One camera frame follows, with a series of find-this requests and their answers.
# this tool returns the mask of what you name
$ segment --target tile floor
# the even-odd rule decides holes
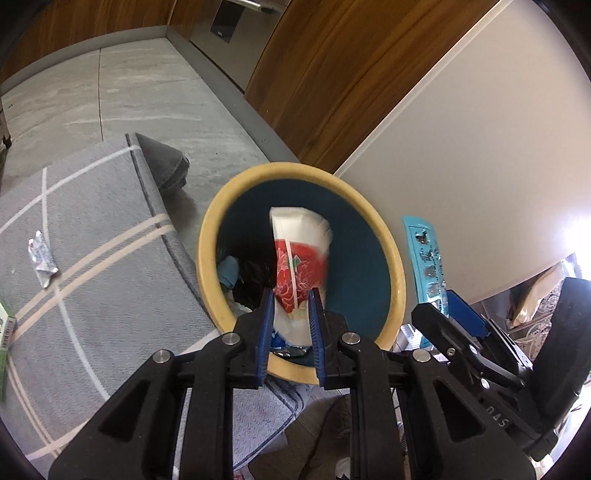
[[[46,165],[112,135],[139,132],[182,150],[191,161],[187,185],[165,203],[192,256],[216,192],[236,174],[267,161],[164,38],[65,61],[10,90],[2,102],[13,145],[0,195]],[[326,411],[344,393],[313,389],[308,407],[286,432],[289,447],[252,463],[256,480],[297,479]]]

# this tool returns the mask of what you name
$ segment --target floor tile grout line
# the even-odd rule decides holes
[[[98,74],[98,81],[97,81],[97,90],[98,90],[98,97],[99,97],[99,124],[100,124],[100,139],[102,141],[105,140],[105,137],[103,136],[103,121],[102,118],[100,116],[100,54],[103,51],[102,48],[99,48],[99,74]]]

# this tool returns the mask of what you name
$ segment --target metal screw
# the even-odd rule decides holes
[[[413,351],[413,358],[417,362],[421,362],[422,364],[428,362],[431,359],[431,354],[426,350],[414,350]]]
[[[341,338],[347,345],[356,345],[361,341],[361,337],[355,332],[344,333]]]
[[[157,364],[165,364],[170,360],[170,352],[168,350],[158,350],[154,355],[152,355],[152,360],[154,360]]]
[[[222,337],[222,342],[226,345],[236,345],[240,341],[240,335],[234,332],[228,332]]]

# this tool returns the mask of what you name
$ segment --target round bin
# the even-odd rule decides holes
[[[298,163],[269,163],[237,175],[212,200],[197,245],[197,276],[217,328],[236,322],[217,279],[217,249],[244,258],[253,251],[274,256],[269,210],[297,206],[324,217],[333,233],[326,305],[344,315],[349,328],[389,349],[402,325],[405,281],[396,243],[382,218],[359,192],[339,178]],[[317,384],[311,352],[285,360],[270,354],[268,372]]]

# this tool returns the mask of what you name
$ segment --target silver wrapper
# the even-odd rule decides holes
[[[49,250],[45,238],[43,238],[43,234],[39,230],[35,232],[35,237],[29,240],[28,250],[39,283],[42,288],[47,288],[51,277],[59,270],[51,250]]]

